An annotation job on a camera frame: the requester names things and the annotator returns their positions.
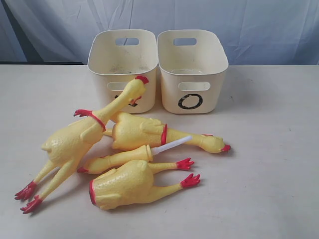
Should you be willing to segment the broken chicken head neck piece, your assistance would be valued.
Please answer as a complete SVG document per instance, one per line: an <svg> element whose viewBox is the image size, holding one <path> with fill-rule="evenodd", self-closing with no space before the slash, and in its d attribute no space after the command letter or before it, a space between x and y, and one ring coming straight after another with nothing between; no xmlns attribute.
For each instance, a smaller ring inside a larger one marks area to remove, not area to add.
<svg viewBox="0 0 319 239"><path fill-rule="evenodd" d="M190 141L191 139L192 136L189 135L159 147L151 148L150 145L147 144L142 145L134 150L124 151L105 157L92 158L87 160L82 167L78 168L77 172L87 174L100 174L112 167L121 166L131 160L144 160L146 162L152 162L155 155L179 146L185 142Z"/></svg>

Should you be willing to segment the headless rubber chicken body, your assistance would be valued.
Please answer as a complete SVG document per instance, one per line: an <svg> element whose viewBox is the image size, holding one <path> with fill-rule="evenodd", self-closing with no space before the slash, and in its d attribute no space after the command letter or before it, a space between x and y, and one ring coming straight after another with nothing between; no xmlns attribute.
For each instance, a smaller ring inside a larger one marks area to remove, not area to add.
<svg viewBox="0 0 319 239"><path fill-rule="evenodd" d="M192 173L171 186L154 185L155 174L165 170L190 170L193 164L190 158L175 163L129 161L90 182L91 203L101 210L110 210L118 206L152 203L179 190L194 187L200 183L200 175Z"/></svg>

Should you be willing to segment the whole rubber chicken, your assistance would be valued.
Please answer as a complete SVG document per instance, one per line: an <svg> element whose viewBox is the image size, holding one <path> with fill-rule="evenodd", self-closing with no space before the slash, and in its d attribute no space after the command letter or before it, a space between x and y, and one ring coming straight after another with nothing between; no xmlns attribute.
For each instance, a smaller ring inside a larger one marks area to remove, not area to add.
<svg viewBox="0 0 319 239"><path fill-rule="evenodd" d="M129 151L146 144L150 147L159 147L189 135L192 139L185 144L198 146L209 153L228 152L231 149L231 146L227 145L221 137L179 131L169 128L159 119L117 112L111 117L111 121L115 124L103 135L113 139L113 149Z"/></svg>
<svg viewBox="0 0 319 239"><path fill-rule="evenodd" d="M53 133L41 146L47 152L48 161L38 175L21 191L15 194L16 200L29 199L36 186L49 172L59 168L47 188L34 200L21 208L24 214L33 212L44 199L57 189L77 169L82 157L99 142L106 131L106 124L111 116L129 103L134 103L146 91L148 78L142 75L129 81L120 95L97 111L78 109L75 116L81 119Z"/></svg>

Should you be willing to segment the whole rubber chicken lying flat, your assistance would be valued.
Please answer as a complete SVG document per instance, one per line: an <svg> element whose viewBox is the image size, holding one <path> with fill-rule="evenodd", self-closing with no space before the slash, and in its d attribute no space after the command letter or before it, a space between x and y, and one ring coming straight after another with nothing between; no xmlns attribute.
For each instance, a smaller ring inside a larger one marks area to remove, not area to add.
<svg viewBox="0 0 319 239"><path fill-rule="evenodd" d="M209 153L228 152L231 149L231 146L227 145L221 137L179 131L169 128L159 119L117 112L111 117L111 121L115 124L103 135L113 139L113 149L129 151L146 144L150 147L159 147L189 135L192 139L185 144L198 146Z"/></svg>

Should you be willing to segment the cream bin marked O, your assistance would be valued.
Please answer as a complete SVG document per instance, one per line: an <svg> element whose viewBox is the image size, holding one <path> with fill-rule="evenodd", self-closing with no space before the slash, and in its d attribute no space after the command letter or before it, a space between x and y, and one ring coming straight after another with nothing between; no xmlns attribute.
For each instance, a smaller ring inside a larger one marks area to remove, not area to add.
<svg viewBox="0 0 319 239"><path fill-rule="evenodd" d="M161 100L173 114L215 109L229 62L213 32L168 30L158 35Z"/></svg>

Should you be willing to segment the blue grey backdrop curtain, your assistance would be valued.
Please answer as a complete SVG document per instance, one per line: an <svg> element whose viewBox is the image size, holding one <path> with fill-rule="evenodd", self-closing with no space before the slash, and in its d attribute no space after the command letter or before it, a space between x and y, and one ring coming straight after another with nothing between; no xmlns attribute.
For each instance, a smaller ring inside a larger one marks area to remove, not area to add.
<svg viewBox="0 0 319 239"><path fill-rule="evenodd" d="M232 65L316 65L316 0L3 0L2 62L86 63L111 29L214 32Z"/></svg>

